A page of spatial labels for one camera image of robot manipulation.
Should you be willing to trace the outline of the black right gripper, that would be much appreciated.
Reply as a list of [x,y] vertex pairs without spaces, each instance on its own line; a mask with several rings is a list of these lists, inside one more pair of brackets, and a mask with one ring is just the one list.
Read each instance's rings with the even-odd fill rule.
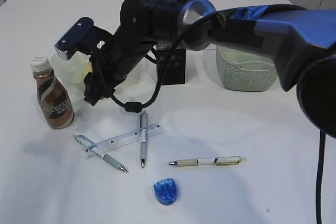
[[114,34],[91,28],[92,73],[85,79],[84,100],[94,106],[105,96],[104,84],[114,88],[159,42],[178,37],[177,20],[184,4],[177,0],[125,0]]

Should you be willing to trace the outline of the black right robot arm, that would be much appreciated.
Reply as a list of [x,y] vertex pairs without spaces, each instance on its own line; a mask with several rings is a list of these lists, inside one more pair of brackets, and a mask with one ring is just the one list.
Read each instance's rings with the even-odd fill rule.
[[90,55],[85,100],[95,105],[157,44],[200,51],[210,44],[270,58],[280,85],[297,89],[306,117],[335,136],[335,11],[289,5],[216,10],[207,0],[125,0],[111,34],[86,19],[79,49]]

